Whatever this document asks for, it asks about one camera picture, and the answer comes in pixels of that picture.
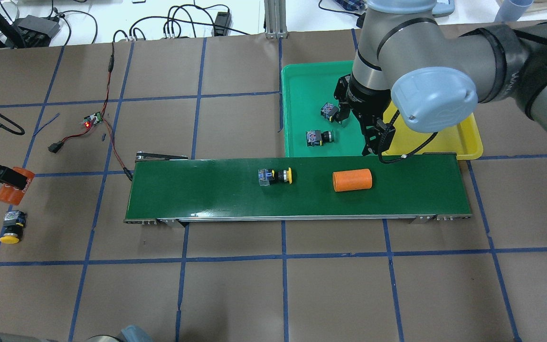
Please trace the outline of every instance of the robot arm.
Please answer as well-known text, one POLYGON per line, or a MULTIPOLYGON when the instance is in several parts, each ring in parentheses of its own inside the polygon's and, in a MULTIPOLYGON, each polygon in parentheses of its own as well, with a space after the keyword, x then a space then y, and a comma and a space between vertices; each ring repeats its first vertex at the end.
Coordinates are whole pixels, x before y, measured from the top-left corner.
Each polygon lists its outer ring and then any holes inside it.
POLYGON ((547 22, 446 39, 432 17, 435 5, 368 1, 352 74, 336 91, 341 108, 351 108, 362 126, 363 154, 389 147, 384 138, 393 128, 382 119, 390 100, 416 132, 438 132, 463 121, 478 103, 506 97, 547 130, 547 22))

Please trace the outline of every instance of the white surface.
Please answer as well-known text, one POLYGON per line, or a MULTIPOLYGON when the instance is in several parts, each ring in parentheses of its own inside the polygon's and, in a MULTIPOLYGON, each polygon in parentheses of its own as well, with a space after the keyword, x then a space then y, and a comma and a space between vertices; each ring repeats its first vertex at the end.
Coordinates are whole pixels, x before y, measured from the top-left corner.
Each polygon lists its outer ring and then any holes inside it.
MULTIPOLYGON (((55 7, 59 11, 82 10, 94 15, 98 20, 97 43, 109 42, 113 32, 117 29, 128 30, 136 20, 149 15, 166 16, 168 8, 173 5, 191 3, 190 0, 146 0, 142 4, 133 4, 131 0, 88 0, 80 4, 72 0, 55 0, 55 7)), ((214 4, 226 4, 232 10, 232 28, 245 31, 250 34, 264 32, 264 4, 263 0, 197 0, 196 4, 207 7, 214 4)), ((324 31, 342 30, 356 27, 356 18, 353 15, 332 13, 319 9, 318 0, 287 0, 286 20, 287 28, 291 31, 324 31)), ((50 13, 49 0, 18 0, 20 17, 35 15, 46 17, 50 13)), ((4 6, 13 17, 15 7, 4 2, 4 6)), ((332 0, 324 0, 322 6, 330 9, 341 8, 332 0)), ((439 24, 463 24, 493 22, 499 4, 496 0, 455 0, 455 12, 448 17, 437 18, 439 24)), ((188 9, 195 21, 208 22, 209 19, 198 9, 188 9)), ((225 11, 224 7, 208 10, 213 17, 218 11, 225 11)), ((186 19, 184 12, 180 19, 186 19)), ((526 13, 520 19, 541 20, 547 19, 547 10, 526 13)), ((71 24, 73 34, 69 41, 70 45, 88 44, 94 36, 93 20, 80 13, 70 13, 67 20, 71 24)), ((161 27, 164 19, 149 19, 141 22, 139 28, 145 32, 147 39, 160 39, 163 37, 161 27)), ((63 45, 67 39, 68 29, 65 23, 61 24, 62 29, 52 40, 51 45, 63 45)), ((183 35, 193 36, 191 26, 182 24, 183 35)), ((211 28, 208 26, 196 26, 198 37, 210 36, 211 28)))

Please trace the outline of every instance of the blue plastic part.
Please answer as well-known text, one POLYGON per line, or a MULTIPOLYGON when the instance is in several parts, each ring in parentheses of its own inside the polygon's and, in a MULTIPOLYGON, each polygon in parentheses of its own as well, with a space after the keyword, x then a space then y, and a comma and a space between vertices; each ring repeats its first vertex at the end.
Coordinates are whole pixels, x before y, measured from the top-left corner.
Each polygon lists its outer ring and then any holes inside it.
POLYGON ((450 67, 424 67, 403 75, 391 89, 391 98, 408 128, 432 133, 464 121, 476 108, 474 81, 450 67))
POLYGON ((136 325, 129 325, 122 329, 122 335, 127 342, 153 342, 151 337, 136 325))
POLYGON ((384 13, 410 14, 431 11, 436 0, 367 0, 367 6, 384 13))

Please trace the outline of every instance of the yellow cap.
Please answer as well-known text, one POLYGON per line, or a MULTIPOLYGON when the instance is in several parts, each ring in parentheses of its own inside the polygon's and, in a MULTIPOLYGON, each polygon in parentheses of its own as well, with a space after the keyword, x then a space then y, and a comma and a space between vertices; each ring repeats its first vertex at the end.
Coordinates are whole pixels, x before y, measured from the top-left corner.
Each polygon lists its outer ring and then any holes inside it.
POLYGON ((20 239, 17 238, 16 236, 6 235, 6 236, 0 237, 0 241, 2 243, 7 243, 8 245, 13 245, 14 243, 20 242, 20 239))

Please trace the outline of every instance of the plaid cloth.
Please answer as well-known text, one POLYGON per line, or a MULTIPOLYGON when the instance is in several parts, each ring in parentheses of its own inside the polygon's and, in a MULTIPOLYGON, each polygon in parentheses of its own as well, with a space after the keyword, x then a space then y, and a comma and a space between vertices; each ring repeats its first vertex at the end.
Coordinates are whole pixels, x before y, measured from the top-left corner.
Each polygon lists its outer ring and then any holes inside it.
POLYGON ((362 11, 366 8, 365 0, 334 0, 339 6, 348 11, 362 11))

